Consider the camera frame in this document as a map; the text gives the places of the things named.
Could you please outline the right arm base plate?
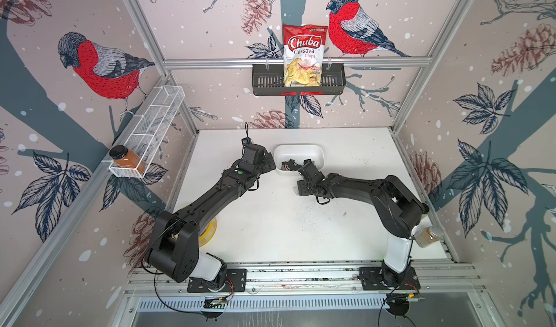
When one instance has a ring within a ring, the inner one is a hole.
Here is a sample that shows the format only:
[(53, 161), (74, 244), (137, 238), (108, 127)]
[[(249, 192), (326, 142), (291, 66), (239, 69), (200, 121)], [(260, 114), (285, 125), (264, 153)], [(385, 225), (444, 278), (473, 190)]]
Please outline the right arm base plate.
[(376, 291), (381, 289), (421, 289), (417, 273), (413, 267), (408, 267), (402, 273), (396, 273), (389, 268), (360, 267), (357, 278), (362, 284), (364, 291)]

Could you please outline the black eraser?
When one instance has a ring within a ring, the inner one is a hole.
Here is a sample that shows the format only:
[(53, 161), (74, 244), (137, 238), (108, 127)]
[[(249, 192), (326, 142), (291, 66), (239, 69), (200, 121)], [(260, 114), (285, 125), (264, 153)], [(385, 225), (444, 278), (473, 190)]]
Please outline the black eraser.
[(283, 171), (297, 171), (301, 165), (297, 164), (293, 159), (282, 162)]

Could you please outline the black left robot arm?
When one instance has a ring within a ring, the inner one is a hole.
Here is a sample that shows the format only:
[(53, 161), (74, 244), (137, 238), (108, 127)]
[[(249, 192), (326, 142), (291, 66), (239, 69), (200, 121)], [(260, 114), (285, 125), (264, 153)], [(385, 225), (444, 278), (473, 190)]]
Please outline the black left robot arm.
[(175, 213), (158, 215), (144, 261), (177, 283), (201, 279), (222, 287), (227, 264), (214, 255), (200, 253), (201, 232), (230, 203), (247, 191), (257, 190), (262, 174), (275, 169), (265, 147), (244, 144), (242, 158), (224, 170), (210, 190)]

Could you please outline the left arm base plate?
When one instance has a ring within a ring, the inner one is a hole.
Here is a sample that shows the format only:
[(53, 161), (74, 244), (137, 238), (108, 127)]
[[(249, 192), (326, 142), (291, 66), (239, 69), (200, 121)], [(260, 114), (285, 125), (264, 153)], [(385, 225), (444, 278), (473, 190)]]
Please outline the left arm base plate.
[(236, 293), (246, 289), (246, 269), (222, 269), (212, 281), (189, 278), (188, 293)]

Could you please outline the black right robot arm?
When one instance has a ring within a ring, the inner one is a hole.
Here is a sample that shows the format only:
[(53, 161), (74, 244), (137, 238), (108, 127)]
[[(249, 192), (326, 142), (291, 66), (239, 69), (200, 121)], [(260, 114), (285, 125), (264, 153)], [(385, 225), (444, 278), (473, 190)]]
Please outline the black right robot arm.
[(388, 232), (387, 251), (376, 277), (388, 289), (420, 289), (411, 266), (414, 229), (429, 207), (421, 202), (398, 177), (384, 179), (355, 179), (330, 173), (323, 175), (311, 160), (298, 168), (302, 179), (297, 182), (301, 197), (313, 195), (319, 204), (333, 199), (348, 199), (372, 205)]

